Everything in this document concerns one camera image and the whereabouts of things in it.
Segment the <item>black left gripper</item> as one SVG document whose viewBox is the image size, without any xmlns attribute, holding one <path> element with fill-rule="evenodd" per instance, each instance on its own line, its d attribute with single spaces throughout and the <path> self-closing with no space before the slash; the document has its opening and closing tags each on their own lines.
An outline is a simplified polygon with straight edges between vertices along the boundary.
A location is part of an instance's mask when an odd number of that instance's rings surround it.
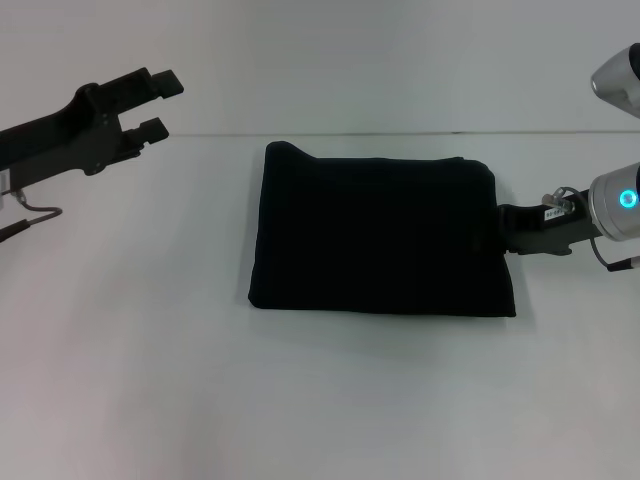
<svg viewBox="0 0 640 480">
<path fill-rule="evenodd" d="M 146 144 L 169 137 L 159 118 L 125 132 L 119 115 L 184 92 L 172 70 L 146 68 L 81 87 L 62 110 L 1 132 L 1 169 L 12 189 L 23 189 L 70 170 L 91 176 L 139 156 Z"/>
</svg>

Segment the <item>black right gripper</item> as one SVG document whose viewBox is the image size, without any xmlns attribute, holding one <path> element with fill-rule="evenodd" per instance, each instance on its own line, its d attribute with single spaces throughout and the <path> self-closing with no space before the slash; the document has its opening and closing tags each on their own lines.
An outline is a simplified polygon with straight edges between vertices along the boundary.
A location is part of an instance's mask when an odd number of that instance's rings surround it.
<svg viewBox="0 0 640 480">
<path fill-rule="evenodd" d="M 559 187 L 542 205 L 498 207 L 499 226 L 509 253 L 568 256 L 571 245 L 602 236 L 591 216 L 587 191 Z"/>
</svg>

